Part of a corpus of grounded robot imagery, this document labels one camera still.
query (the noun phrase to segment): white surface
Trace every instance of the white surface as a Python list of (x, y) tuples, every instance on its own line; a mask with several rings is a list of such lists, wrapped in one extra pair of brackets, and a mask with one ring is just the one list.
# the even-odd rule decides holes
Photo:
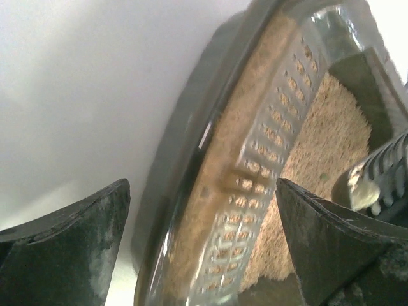
[[(129, 241), (159, 139), (212, 33), (248, 2), (0, 0), (0, 230), (128, 178), (106, 305), (132, 305)], [(406, 82), (406, 4), (370, 3)]]

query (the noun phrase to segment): white background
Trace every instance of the white background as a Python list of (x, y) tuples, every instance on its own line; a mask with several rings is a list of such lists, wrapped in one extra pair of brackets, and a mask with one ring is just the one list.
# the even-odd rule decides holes
[[(404, 83), (407, 4), (371, 0)], [(131, 210), (106, 305), (132, 305), (150, 164), (216, 28), (249, 0), (0, 0), (0, 230), (122, 177)]]

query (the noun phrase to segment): brown granular material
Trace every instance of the brown granular material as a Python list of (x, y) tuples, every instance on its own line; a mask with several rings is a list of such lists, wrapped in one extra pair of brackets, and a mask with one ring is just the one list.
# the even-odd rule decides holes
[[(237, 160), (248, 128), (270, 86), (270, 75), (278, 69), (275, 65), (279, 59), (287, 56), (288, 41), (297, 34), (293, 20), (284, 15), (273, 18), (217, 123), (175, 243), (169, 250), (171, 265), (164, 290), (173, 296), (185, 298), (189, 295), (203, 257), (202, 250), (209, 243), (207, 239), (214, 219), (228, 204), (228, 195), (220, 188), (228, 179), (233, 167), (231, 163)], [(308, 76), (305, 83), (311, 84)], [(356, 107), (353, 95), (326, 74), (281, 176), (329, 198), (336, 178), (367, 155), (369, 136), (370, 127)], [(272, 200), (241, 290), (255, 284), (262, 276), (283, 280), (291, 272), (293, 266), (279, 211), (276, 201)]]

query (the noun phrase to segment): black plastic part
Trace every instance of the black plastic part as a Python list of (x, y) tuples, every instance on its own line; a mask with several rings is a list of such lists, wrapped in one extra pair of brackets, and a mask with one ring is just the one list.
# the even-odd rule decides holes
[(277, 202), (305, 305), (408, 305), (407, 228), (283, 178)]
[(0, 305), (104, 305), (129, 204), (129, 182), (121, 179), (0, 231)]

